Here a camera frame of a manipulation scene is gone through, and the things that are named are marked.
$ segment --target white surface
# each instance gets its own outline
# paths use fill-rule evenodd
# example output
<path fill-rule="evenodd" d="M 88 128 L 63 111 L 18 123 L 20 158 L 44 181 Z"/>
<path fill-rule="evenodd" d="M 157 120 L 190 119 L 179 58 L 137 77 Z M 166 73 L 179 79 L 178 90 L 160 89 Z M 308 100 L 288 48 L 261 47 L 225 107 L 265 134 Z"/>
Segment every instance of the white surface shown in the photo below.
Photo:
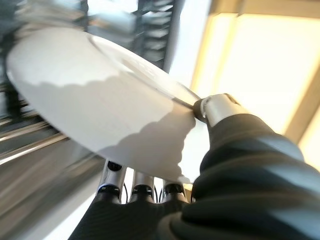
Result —
<path fill-rule="evenodd" d="M 153 64 L 103 38 L 47 28 L 17 44 L 7 65 L 26 100 L 91 151 L 151 176 L 194 180 L 208 134 L 186 138 L 195 119 L 172 98 L 196 99 Z"/>
<path fill-rule="evenodd" d="M 191 86 L 199 47 L 203 38 L 210 0 L 185 0 L 179 18 L 178 28 L 172 33 L 177 35 L 171 40 L 168 49 L 172 55 L 169 75 L 186 87 Z"/>

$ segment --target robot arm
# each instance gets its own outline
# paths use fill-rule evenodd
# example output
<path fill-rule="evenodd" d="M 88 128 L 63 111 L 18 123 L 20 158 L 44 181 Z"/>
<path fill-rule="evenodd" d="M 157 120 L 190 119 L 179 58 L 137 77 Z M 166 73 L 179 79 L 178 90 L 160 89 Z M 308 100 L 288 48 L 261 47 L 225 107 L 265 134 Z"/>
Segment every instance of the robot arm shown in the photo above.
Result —
<path fill-rule="evenodd" d="M 228 95 L 205 98 L 194 112 L 210 137 L 196 202 L 162 219 L 159 239 L 320 239 L 320 174 L 299 148 Z"/>

